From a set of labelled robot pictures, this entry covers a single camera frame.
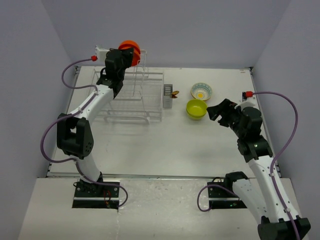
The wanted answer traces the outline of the lime green bowl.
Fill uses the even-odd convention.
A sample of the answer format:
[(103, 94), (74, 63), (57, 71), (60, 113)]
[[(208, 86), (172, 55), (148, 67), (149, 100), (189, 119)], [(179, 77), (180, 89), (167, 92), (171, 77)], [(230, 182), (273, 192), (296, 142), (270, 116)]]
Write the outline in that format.
[(192, 99), (186, 104), (186, 112), (194, 116), (202, 116), (207, 113), (207, 104), (203, 100)]
[(194, 121), (202, 120), (206, 116), (205, 114), (204, 115), (200, 115), (200, 116), (192, 115), (189, 112), (186, 112), (186, 114), (191, 120), (194, 120)]

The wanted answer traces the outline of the white floral ceramic bowl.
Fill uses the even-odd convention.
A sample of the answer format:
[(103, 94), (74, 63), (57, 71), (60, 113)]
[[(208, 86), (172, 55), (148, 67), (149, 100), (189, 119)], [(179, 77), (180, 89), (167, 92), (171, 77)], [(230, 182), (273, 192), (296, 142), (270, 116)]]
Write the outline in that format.
[(192, 95), (192, 97), (194, 98), (194, 99), (197, 99), (197, 100), (202, 100), (202, 101), (208, 101), (208, 100), (210, 100), (211, 99), (211, 95), (203, 95), (203, 94), (200, 94), (200, 95)]

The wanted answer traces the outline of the orange bowl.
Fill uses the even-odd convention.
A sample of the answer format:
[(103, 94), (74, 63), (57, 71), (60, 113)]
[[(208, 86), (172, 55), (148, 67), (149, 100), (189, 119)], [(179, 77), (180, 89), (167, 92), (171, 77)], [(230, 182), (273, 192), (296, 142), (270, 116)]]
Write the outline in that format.
[(141, 60), (141, 51), (134, 48), (131, 66), (132, 67), (137, 66), (140, 63), (140, 60)]
[(138, 52), (138, 54), (141, 53), (140, 46), (138, 45), (138, 43), (136, 43), (133, 40), (125, 40), (122, 43), (120, 43), (118, 49), (122, 50), (122, 49), (125, 49), (125, 48), (134, 48)]

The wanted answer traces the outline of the yellow sun pattern bowl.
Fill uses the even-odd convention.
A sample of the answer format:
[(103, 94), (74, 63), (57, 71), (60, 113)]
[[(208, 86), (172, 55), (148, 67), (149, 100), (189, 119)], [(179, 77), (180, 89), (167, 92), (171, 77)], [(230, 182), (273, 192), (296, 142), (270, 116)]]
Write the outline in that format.
[(190, 90), (190, 94), (192, 95), (211, 95), (213, 94), (213, 90), (210, 85), (204, 82), (195, 83)]

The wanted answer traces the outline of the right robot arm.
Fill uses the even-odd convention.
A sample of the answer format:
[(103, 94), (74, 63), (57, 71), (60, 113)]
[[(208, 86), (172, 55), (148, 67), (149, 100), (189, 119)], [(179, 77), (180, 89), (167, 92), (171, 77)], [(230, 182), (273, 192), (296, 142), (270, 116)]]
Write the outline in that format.
[(238, 151), (260, 188), (256, 191), (243, 172), (234, 172), (225, 175), (224, 193), (242, 200), (257, 222), (261, 240), (302, 240), (311, 224), (300, 217), (283, 187), (272, 149), (261, 134), (261, 112), (253, 104), (239, 105), (229, 99), (206, 110), (212, 121), (236, 134)]

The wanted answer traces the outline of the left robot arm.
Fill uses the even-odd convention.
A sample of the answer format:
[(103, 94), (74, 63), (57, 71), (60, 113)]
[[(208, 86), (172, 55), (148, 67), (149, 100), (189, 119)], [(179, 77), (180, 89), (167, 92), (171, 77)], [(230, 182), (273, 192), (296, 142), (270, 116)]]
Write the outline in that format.
[(98, 113), (121, 91), (126, 69), (134, 65), (135, 49), (111, 48), (105, 52), (105, 67), (100, 71), (94, 90), (70, 114), (60, 114), (57, 122), (57, 147), (67, 156), (74, 158), (75, 166), (81, 175), (86, 190), (97, 197), (103, 193), (102, 173), (92, 157), (94, 138), (91, 123)]

